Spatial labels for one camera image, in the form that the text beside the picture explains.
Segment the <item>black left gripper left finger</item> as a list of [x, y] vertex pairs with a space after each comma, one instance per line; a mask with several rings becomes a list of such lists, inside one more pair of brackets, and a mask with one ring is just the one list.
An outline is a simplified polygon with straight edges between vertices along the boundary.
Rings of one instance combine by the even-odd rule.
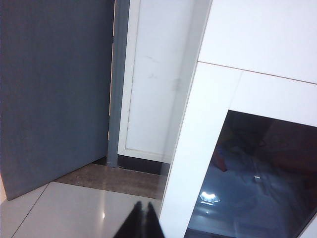
[[145, 224], [146, 213], [142, 202], [137, 202], [116, 232], [116, 238], [145, 238]]

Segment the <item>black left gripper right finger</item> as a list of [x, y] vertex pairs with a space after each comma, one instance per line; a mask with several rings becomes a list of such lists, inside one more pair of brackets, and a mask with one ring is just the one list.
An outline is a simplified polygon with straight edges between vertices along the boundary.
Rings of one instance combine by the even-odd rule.
[[159, 220], [152, 203], [148, 203], [146, 214], [146, 237], [147, 238], [164, 238], [163, 231], [160, 227]]

